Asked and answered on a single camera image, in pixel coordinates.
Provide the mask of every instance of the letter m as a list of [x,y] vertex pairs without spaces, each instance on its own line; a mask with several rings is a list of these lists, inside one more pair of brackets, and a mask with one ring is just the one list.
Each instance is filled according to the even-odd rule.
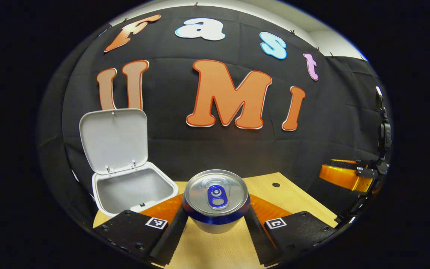
[[269,75],[260,71],[251,71],[239,87],[235,88],[232,77],[224,63],[213,60],[198,60],[193,68],[199,73],[197,98],[193,113],[188,115],[186,123],[193,127],[210,127],[215,124],[212,116],[212,100],[218,111],[223,126],[228,126],[235,114],[243,106],[235,125],[242,129],[260,129],[263,127],[261,114],[265,103],[265,94],[271,85]]

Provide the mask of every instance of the orange letter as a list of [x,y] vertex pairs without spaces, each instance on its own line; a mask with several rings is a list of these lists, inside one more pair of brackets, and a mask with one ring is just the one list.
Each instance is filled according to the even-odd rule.
[[[149,68],[148,61],[135,61],[126,64],[122,72],[127,76],[128,108],[142,107],[142,73]],[[102,110],[116,109],[112,90],[112,80],[117,75],[115,68],[107,69],[97,75],[99,82],[99,98]]]
[[108,52],[120,46],[124,46],[125,44],[127,44],[127,42],[130,41],[130,38],[128,37],[130,33],[137,34],[138,32],[142,31],[145,28],[145,26],[147,26],[148,22],[155,22],[156,20],[159,20],[159,19],[160,19],[160,15],[153,15],[151,17],[142,19],[140,21],[127,24],[122,28],[122,31],[119,33],[116,39],[114,39],[112,44],[110,44],[104,50],[104,52]]
[[299,87],[291,87],[290,92],[292,93],[292,103],[290,104],[290,110],[286,121],[283,122],[281,128],[285,131],[294,131],[298,127],[298,115],[302,107],[302,101],[305,98],[305,93]]
[[237,111],[243,106],[242,114],[235,125],[242,129],[260,129],[263,126],[261,114],[265,94],[271,85],[269,75],[260,71],[251,71],[239,87],[235,86],[224,63],[213,60],[198,60],[193,68],[199,73],[197,98],[193,113],[188,115],[186,123],[194,127],[210,127],[215,124],[215,117],[210,113],[212,99],[215,101],[220,121],[228,126]]

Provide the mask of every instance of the white plastic box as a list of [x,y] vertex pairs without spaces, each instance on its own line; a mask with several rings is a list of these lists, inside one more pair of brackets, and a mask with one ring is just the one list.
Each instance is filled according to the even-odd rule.
[[142,110],[89,112],[81,118],[79,132],[95,172],[94,198],[105,215],[140,212],[178,194],[177,185],[147,161],[147,116]]

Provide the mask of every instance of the foam letter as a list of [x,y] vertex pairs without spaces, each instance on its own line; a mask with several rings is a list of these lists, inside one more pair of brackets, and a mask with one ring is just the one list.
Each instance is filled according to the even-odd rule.
[[199,80],[193,113],[186,118],[189,126],[210,127],[215,124],[215,117],[211,114],[213,100],[223,126],[228,126],[243,106],[242,114],[235,120],[235,125],[242,129],[263,127],[261,114],[266,91],[271,85],[269,75],[251,71],[240,86],[235,88],[224,63],[198,60],[193,63],[193,68],[198,71]]
[[286,58],[286,44],[283,39],[279,38],[274,34],[268,32],[261,32],[260,38],[262,42],[261,49],[268,55],[275,57],[276,59],[283,60]]
[[[142,73],[149,68],[148,61],[135,61],[126,64],[122,72],[127,76],[128,108],[143,109]],[[107,69],[97,75],[99,98],[102,110],[116,109],[112,90],[112,80],[117,75],[115,68]]]
[[120,46],[124,46],[127,42],[130,41],[130,37],[128,35],[130,33],[137,34],[142,31],[145,26],[147,26],[148,22],[155,22],[160,19],[160,15],[153,15],[151,17],[133,22],[131,24],[127,24],[122,28],[122,31],[117,35],[116,39],[112,41],[112,43],[104,50],[104,52],[111,51]]
[[311,54],[304,53],[303,57],[306,58],[306,64],[308,65],[308,73],[309,76],[314,80],[318,80],[318,74],[314,72],[314,67],[316,66],[316,62],[313,60],[313,56]]
[[185,26],[176,29],[175,34],[183,38],[202,37],[206,40],[220,40],[225,38],[222,33],[223,24],[214,19],[197,18],[184,22]]
[[304,91],[299,87],[291,87],[290,92],[292,93],[292,103],[290,104],[288,116],[281,126],[285,131],[294,131],[298,127],[298,115],[300,114],[302,101],[305,98]]

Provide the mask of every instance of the can rim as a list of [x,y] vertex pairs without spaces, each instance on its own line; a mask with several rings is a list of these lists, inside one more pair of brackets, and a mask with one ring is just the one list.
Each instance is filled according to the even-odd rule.
[[207,212],[204,211],[202,209],[200,209],[198,206],[195,206],[192,202],[191,199],[189,197],[189,199],[185,199],[186,202],[189,204],[189,206],[191,208],[193,208],[194,210],[196,210],[198,213],[204,214],[206,216],[211,216],[211,217],[216,217],[216,216],[225,216],[225,215],[229,215],[232,214],[234,212],[236,212],[237,210],[239,210],[242,206],[244,206],[244,204],[246,203],[247,199],[249,198],[249,192],[248,192],[248,187],[246,187],[245,182],[243,181],[243,179],[230,171],[227,170],[222,170],[222,169],[212,169],[212,170],[205,170],[202,172],[199,172],[198,174],[196,174],[195,176],[193,176],[187,183],[186,187],[185,187],[185,191],[184,191],[184,196],[185,198],[187,196],[189,196],[190,193],[190,189],[193,186],[194,182],[196,182],[197,178],[200,178],[202,174],[210,174],[210,173],[217,173],[217,172],[221,172],[221,173],[225,173],[228,174],[229,176],[231,176],[235,181],[237,181],[239,183],[239,185],[242,187],[242,189],[244,190],[244,197],[243,199],[239,202],[239,204],[237,204],[237,206],[235,206],[233,209],[230,209],[229,211],[220,211],[220,212]]

